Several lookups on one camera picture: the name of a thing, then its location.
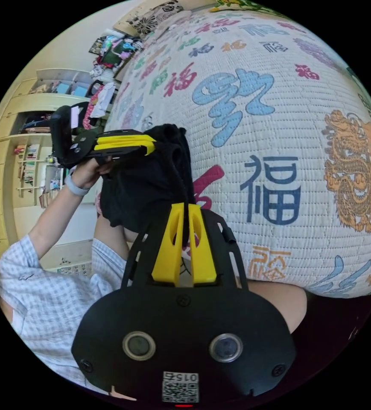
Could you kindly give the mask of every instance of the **plaid shirt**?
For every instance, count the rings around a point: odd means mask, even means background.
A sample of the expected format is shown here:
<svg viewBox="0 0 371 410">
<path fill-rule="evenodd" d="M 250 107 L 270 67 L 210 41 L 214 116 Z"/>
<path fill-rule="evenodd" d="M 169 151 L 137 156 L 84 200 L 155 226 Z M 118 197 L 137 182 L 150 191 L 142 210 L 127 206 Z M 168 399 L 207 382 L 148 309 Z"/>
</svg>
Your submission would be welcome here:
<svg viewBox="0 0 371 410">
<path fill-rule="evenodd" d="M 94 239 L 91 277 L 45 271 L 25 236 L 0 259 L 0 297 L 14 309 L 12 327 L 34 354 L 60 376 L 91 385 L 71 346 L 83 315 L 101 297 L 121 287 L 126 262 Z"/>
</svg>

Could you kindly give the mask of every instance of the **quilted blanket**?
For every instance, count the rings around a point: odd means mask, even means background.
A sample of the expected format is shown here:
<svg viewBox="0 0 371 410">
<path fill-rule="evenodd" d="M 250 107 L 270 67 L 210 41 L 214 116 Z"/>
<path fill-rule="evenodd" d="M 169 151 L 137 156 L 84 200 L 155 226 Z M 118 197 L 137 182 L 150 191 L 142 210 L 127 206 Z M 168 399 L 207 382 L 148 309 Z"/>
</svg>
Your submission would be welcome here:
<svg viewBox="0 0 371 410">
<path fill-rule="evenodd" d="M 225 218 L 247 277 L 371 294 L 371 99 L 347 64 L 251 11 L 198 11 L 147 43 L 106 130 L 187 129 L 197 203 Z"/>
</svg>

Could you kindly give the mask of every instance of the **yellow plastic bracket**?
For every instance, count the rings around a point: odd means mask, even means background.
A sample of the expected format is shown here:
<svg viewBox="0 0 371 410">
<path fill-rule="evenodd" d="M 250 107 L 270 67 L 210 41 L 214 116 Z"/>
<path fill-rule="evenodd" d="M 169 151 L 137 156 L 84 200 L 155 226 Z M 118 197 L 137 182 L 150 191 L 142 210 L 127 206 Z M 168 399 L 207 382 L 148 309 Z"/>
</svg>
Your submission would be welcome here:
<svg viewBox="0 0 371 410">
<path fill-rule="evenodd" d="M 184 204 L 172 204 L 160 250 L 152 271 L 156 282 L 179 286 L 182 232 L 184 229 Z"/>
<path fill-rule="evenodd" d="M 216 280 L 215 265 L 212 259 L 210 243 L 208 241 L 207 231 L 205 230 L 201 208 L 198 205 L 190 204 L 188 205 L 188 214 L 190 219 L 190 250 L 193 283 L 194 285 L 214 283 Z M 194 233 L 199 239 L 198 246 Z"/>
<path fill-rule="evenodd" d="M 146 155 L 150 155 L 155 150 L 154 142 L 155 139 L 149 135 L 100 137 L 97 139 L 97 145 L 94 147 L 94 150 L 100 151 L 102 149 L 124 148 L 128 146 L 144 146 L 147 148 Z"/>
</svg>

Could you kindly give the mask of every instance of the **dragon embroidery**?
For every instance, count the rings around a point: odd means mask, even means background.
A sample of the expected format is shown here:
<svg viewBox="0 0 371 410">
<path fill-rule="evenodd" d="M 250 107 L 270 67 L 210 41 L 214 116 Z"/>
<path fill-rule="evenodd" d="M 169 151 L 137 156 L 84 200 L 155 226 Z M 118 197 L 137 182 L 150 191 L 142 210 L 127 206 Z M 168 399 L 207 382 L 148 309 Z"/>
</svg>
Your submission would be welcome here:
<svg viewBox="0 0 371 410">
<path fill-rule="evenodd" d="M 325 150 L 327 188 L 335 193 L 338 218 L 357 232 L 371 232 L 371 122 L 354 114 L 345 117 L 335 110 L 325 116 L 322 132 L 328 139 Z"/>
</svg>

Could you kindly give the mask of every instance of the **smartwatch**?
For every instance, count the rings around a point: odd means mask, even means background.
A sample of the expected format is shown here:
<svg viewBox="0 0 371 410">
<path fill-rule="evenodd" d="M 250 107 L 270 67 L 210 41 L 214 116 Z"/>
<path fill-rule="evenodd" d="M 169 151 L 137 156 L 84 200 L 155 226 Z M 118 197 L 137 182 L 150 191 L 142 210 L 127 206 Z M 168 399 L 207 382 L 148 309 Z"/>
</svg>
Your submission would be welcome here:
<svg viewBox="0 0 371 410">
<path fill-rule="evenodd" d="M 73 175 L 73 172 L 74 172 L 74 170 L 72 170 L 69 173 L 69 175 L 67 175 L 66 179 L 64 180 L 64 184 L 67 185 L 67 188 L 69 188 L 69 190 L 71 192 L 73 192 L 74 195 L 77 195 L 77 196 L 86 195 L 89 192 L 90 188 L 89 189 L 83 189 L 83 188 L 77 187 L 74 184 L 73 180 L 71 179 L 71 176 Z"/>
</svg>

